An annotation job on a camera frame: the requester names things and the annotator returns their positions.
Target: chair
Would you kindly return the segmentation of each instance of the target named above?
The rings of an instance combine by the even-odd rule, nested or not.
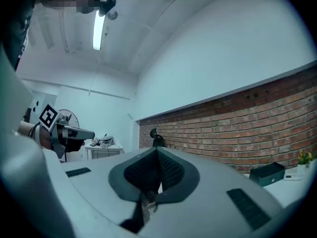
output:
[[[151,136],[151,138],[154,138],[153,147],[163,146],[164,145],[164,139],[163,139],[163,137],[161,135],[157,134],[157,129],[156,128],[151,130],[150,136]]]

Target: red brick wall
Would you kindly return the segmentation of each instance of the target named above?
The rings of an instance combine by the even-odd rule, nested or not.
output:
[[[317,67],[142,120],[140,148],[152,145],[150,131],[155,127],[165,147],[212,158],[242,172],[271,162],[294,166],[299,150],[317,149]]]

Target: fluorescent light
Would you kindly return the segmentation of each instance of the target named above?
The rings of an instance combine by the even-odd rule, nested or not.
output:
[[[106,15],[104,15],[103,17],[100,17],[99,10],[96,12],[95,26],[94,26],[94,38],[93,38],[94,50],[101,49],[101,37],[103,34],[105,16]]]

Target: potted plant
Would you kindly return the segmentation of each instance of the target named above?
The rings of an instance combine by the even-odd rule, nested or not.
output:
[[[298,155],[297,173],[303,174],[305,172],[305,167],[309,167],[309,163],[312,160],[313,157],[311,153],[303,153],[303,151],[300,151]]]

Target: white table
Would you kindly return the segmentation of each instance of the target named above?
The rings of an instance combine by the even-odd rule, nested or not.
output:
[[[302,180],[279,180],[273,184],[263,187],[282,205],[283,208],[294,201],[303,198],[310,188],[315,170],[317,169],[317,160],[313,160],[309,168],[306,168]],[[285,170],[285,174],[296,173],[297,167]]]
[[[90,144],[91,142],[85,144],[87,160],[99,159],[123,153],[123,147],[118,142],[108,148],[90,146]]]

